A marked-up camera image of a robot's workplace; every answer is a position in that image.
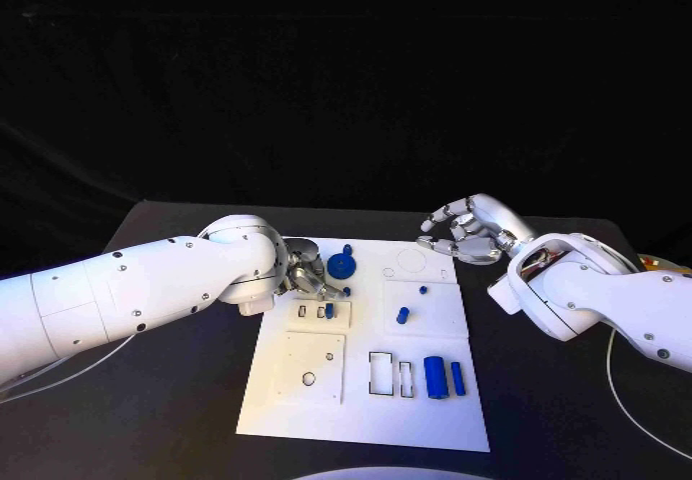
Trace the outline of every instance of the circular hole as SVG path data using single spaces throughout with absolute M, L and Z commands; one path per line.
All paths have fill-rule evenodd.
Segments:
M 303 385 L 309 387 L 315 383 L 315 373 L 306 372 L 303 374 Z

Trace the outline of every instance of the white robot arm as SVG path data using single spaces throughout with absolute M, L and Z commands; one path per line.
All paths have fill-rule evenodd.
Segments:
M 649 358 L 692 371 L 692 275 L 639 272 L 586 235 L 537 238 L 521 217 L 483 194 L 437 210 L 423 231 L 454 215 L 460 215 L 452 225 L 456 242 L 423 236 L 418 244 L 480 265 L 508 253 L 508 273 L 489 294 L 509 314 L 524 310 L 541 330 L 563 341 L 603 321 Z
M 150 330 L 218 299 L 243 315 L 297 288 L 323 298 L 317 246 L 232 215 L 199 237 L 173 237 L 0 281 L 0 383 L 46 363 Z

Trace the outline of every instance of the small blue part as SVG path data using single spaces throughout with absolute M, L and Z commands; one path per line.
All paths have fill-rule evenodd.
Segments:
M 443 357 L 426 357 L 423 360 L 426 369 L 426 384 L 428 387 L 428 398 L 443 400 L 450 396 L 447 388 L 447 375 L 444 373 Z
M 463 395 L 466 395 L 466 388 L 465 379 L 462 378 L 462 365 L 459 364 L 459 362 L 452 362 L 452 377 L 454 378 L 454 391 L 462 397 Z
M 356 271 L 356 261 L 354 260 L 354 248 L 346 244 L 343 246 L 343 253 L 332 255 L 328 260 L 328 272 L 332 278 L 346 280 Z
M 410 314 L 408 308 L 401 307 L 400 314 L 397 315 L 397 323 L 400 323 L 401 325 L 407 323 L 408 314 Z

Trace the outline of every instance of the black tabletop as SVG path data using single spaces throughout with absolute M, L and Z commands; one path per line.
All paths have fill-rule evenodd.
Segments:
M 196 235 L 219 217 L 260 215 L 284 235 L 414 240 L 424 214 L 142 202 L 107 251 Z M 584 232 L 630 258 L 607 220 L 528 217 L 541 233 Z M 437 468 L 502 478 L 691 478 L 692 462 L 632 425 L 606 379 L 610 329 L 567 343 L 488 296 L 506 260 L 456 263 L 490 440 L 489 454 L 235 434 L 261 316 L 234 305 L 137 336 L 75 380 L 0 406 L 5 478 L 287 479 L 356 466 Z M 84 352 L 36 386 L 77 372 L 117 345 Z M 692 374 L 616 340 L 613 377 L 630 412 L 692 451 Z

